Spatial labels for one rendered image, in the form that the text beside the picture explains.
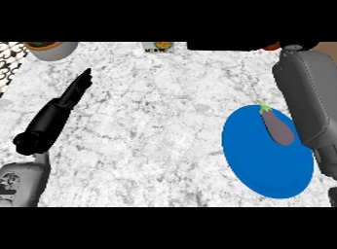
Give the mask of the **small printed food box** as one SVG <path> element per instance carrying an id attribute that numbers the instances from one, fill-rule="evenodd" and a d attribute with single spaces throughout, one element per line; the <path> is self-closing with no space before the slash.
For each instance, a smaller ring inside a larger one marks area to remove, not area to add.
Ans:
<path id="1" fill-rule="evenodd" d="M 174 43 L 173 42 L 143 42 L 142 48 L 146 53 L 173 53 Z"/>

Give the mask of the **blue round plate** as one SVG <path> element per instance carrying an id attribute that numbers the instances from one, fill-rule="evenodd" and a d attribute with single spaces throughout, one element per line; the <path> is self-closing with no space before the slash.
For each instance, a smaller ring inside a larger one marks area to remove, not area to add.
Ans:
<path id="1" fill-rule="evenodd" d="M 221 131 L 224 158 L 236 177 L 254 192 L 288 198 L 308 186 L 311 151 L 300 141 L 292 120 L 277 110 L 272 110 L 275 117 L 297 137 L 288 146 L 273 141 L 258 110 L 258 105 L 244 106 L 226 120 Z"/>

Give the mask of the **purple eggplant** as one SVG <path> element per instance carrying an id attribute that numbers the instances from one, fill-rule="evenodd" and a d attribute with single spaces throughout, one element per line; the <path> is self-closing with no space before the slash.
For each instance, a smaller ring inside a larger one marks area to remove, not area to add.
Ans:
<path id="1" fill-rule="evenodd" d="M 263 102 L 258 102 L 258 106 L 260 106 L 258 114 L 272 140 L 280 146 L 289 146 L 295 141 L 295 135 L 292 129 L 276 117 L 273 109 L 269 106 L 266 106 Z"/>

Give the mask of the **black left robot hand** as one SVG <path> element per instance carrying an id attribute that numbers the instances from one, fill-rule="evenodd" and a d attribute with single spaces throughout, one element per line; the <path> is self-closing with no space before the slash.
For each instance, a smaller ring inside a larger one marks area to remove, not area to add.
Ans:
<path id="1" fill-rule="evenodd" d="M 49 150 L 69 119 L 71 111 L 90 85 L 90 69 L 86 69 L 71 82 L 62 95 L 53 98 L 41 107 L 28 124 L 27 130 L 16 135 L 13 144 L 19 154 L 30 156 L 41 154 Z"/>

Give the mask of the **grey plant pot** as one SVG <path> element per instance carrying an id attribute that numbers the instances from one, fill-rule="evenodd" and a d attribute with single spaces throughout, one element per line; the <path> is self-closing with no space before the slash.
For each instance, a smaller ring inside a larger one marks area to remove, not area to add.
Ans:
<path id="1" fill-rule="evenodd" d="M 43 61 L 63 59 L 75 50 L 77 42 L 25 42 L 32 55 Z"/>

